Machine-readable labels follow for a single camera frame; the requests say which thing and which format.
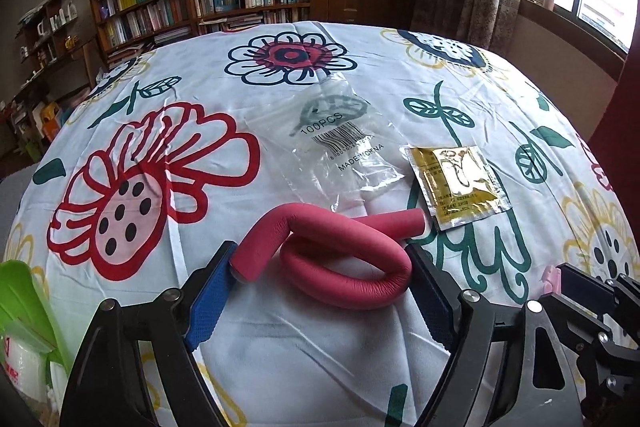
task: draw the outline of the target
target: white container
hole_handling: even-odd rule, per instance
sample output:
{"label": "white container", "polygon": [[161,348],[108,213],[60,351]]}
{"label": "white container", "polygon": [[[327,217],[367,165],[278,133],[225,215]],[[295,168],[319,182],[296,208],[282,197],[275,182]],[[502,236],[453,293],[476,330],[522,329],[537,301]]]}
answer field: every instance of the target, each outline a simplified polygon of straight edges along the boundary
{"label": "white container", "polygon": [[23,397],[46,405],[46,354],[53,347],[36,336],[20,321],[10,322],[4,330],[2,367]]}

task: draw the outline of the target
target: blue grip pad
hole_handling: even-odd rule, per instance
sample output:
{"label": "blue grip pad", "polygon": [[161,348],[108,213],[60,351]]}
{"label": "blue grip pad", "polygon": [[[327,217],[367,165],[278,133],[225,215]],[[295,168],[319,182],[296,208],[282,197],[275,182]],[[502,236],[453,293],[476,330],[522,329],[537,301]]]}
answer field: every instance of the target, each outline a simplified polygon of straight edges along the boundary
{"label": "blue grip pad", "polygon": [[226,300],[233,289],[236,279],[229,270],[229,258],[235,246],[226,250],[209,280],[191,306],[190,327],[184,337],[184,343],[193,352],[198,344],[209,340],[216,327]]}
{"label": "blue grip pad", "polygon": [[412,279],[409,288],[414,295],[420,314],[434,341],[441,343],[450,353],[456,343],[456,334],[450,318],[447,301],[420,262],[410,256]]}

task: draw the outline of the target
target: navy flower pattern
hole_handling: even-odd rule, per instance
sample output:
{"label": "navy flower pattern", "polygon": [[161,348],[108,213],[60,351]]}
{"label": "navy flower pattern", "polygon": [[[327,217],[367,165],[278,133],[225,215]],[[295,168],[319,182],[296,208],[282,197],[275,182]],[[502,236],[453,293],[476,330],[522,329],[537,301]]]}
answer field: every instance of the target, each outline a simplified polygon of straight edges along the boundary
{"label": "navy flower pattern", "polygon": [[343,45],[319,33],[262,35],[229,51],[225,73],[254,86],[309,86],[337,71],[354,70],[358,65],[346,54]]}
{"label": "navy flower pattern", "polygon": [[442,60],[469,68],[484,68],[487,66],[480,52],[475,47],[464,42],[406,30],[398,30],[398,34],[411,42],[411,44]]}

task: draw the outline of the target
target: gray carpet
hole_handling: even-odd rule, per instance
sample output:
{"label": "gray carpet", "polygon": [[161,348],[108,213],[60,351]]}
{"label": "gray carpet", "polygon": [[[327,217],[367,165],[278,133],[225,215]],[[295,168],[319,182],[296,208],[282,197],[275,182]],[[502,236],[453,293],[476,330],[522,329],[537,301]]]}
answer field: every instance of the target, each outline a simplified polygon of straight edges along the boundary
{"label": "gray carpet", "polygon": [[32,165],[14,172],[0,182],[0,261],[4,256],[4,247],[9,238],[18,205],[37,168],[37,164]]}

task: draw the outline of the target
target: clear plastic bag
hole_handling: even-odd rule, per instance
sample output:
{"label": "clear plastic bag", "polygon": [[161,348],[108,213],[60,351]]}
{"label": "clear plastic bag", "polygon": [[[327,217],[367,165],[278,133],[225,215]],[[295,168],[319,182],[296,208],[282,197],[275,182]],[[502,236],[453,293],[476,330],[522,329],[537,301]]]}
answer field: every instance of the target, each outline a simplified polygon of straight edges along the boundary
{"label": "clear plastic bag", "polygon": [[246,118],[300,200],[334,212],[379,196],[408,169],[401,134],[340,73]]}

